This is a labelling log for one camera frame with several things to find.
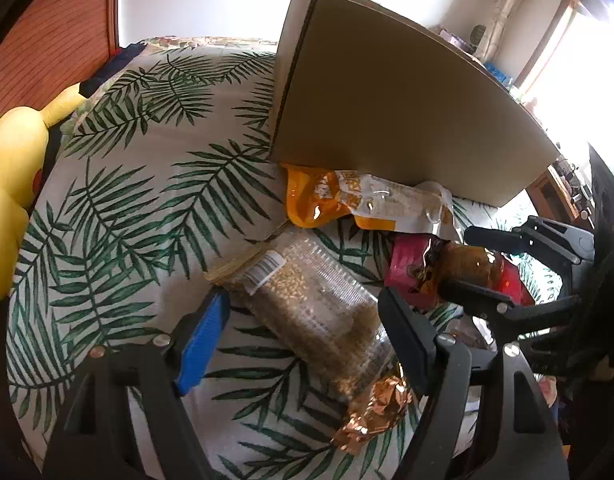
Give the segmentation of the red brown snack bag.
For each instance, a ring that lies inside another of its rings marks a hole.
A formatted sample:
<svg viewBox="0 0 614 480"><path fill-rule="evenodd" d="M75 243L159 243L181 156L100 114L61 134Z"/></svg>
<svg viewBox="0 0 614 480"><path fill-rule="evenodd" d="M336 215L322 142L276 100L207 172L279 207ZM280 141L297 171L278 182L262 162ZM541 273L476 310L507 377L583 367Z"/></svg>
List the red brown snack bag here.
<svg viewBox="0 0 614 480"><path fill-rule="evenodd" d="M412 307L431 311L441 304L438 285L445 278L501 292L522 306L534 304L519 269L499 252L434 235L396 236L386 286L396 288Z"/></svg>

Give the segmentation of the clear brown grain snack pack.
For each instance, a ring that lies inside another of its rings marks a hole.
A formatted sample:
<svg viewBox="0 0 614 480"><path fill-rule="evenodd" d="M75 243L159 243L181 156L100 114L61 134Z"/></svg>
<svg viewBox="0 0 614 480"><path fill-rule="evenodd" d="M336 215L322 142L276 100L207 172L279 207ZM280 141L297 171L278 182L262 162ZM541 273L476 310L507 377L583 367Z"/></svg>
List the clear brown grain snack pack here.
<svg viewBox="0 0 614 480"><path fill-rule="evenodd" d="M288 226L215 264L205 278L243 302L346 404L333 436L341 451L358 454L403 417L411 393L377 298L314 232Z"/></svg>

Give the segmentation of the orange white snack bag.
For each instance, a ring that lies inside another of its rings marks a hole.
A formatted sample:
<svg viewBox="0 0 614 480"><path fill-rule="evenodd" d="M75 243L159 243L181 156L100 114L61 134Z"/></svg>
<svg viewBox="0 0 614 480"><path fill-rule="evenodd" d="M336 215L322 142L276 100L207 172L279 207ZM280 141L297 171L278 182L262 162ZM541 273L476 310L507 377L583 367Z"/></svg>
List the orange white snack bag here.
<svg viewBox="0 0 614 480"><path fill-rule="evenodd" d="M433 181L408 186L357 170L285 164L286 213L303 229L347 216L362 230L458 240L451 193Z"/></svg>

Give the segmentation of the wooden sideboard cabinet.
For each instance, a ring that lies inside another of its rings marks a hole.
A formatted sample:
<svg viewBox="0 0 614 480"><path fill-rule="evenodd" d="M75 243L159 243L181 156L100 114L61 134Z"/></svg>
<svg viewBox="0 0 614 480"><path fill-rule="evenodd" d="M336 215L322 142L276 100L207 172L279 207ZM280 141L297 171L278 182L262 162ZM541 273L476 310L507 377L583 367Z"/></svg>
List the wooden sideboard cabinet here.
<svg viewBox="0 0 614 480"><path fill-rule="evenodd" d="M591 226L590 214L578 210L564 180L549 166L532 184L525 188L539 217L572 224Z"/></svg>

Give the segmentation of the brown cardboard box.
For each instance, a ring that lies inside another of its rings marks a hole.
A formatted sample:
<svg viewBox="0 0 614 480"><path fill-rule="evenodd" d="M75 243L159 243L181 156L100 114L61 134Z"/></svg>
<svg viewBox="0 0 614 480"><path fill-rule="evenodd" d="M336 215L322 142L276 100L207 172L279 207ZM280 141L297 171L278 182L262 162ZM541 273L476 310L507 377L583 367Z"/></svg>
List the brown cardboard box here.
<svg viewBox="0 0 614 480"><path fill-rule="evenodd" d="M291 0L270 135L275 162L434 181L495 207L559 155L473 58L370 0Z"/></svg>

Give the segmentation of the yellow Pikachu plush toy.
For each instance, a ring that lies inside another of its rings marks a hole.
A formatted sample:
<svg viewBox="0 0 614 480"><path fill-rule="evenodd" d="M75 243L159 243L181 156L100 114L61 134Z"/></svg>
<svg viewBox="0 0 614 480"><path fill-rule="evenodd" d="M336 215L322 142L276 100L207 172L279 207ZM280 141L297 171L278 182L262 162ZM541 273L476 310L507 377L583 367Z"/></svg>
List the yellow Pikachu plush toy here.
<svg viewBox="0 0 614 480"><path fill-rule="evenodd" d="M84 101L80 85L73 84L42 110L18 106L0 116L0 301L13 283L28 208L39 189L49 130Z"/></svg>

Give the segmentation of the wooden wardrobe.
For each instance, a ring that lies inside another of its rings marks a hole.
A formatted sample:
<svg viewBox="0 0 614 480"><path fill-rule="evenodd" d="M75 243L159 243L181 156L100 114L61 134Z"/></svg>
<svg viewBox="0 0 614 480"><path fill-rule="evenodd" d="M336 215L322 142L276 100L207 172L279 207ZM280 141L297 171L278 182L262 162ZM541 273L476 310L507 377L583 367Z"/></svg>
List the wooden wardrobe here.
<svg viewBox="0 0 614 480"><path fill-rule="evenodd" d="M40 110L118 51L118 0L31 0L0 42L0 115Z"/></svg>

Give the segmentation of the window with wooden frame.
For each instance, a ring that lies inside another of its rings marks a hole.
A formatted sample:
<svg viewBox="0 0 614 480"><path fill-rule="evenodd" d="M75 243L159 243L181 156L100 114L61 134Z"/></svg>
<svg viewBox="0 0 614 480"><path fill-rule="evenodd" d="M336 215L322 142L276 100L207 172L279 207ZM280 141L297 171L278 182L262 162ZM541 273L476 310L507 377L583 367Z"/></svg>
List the window with wooden frame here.
<svg viewBox="0 0 614 480"><path fill-rule="evenodd" d="M597 18L580 0L562 0L514 96L589 174L590 146L614 141L614 2Z"/></svg>

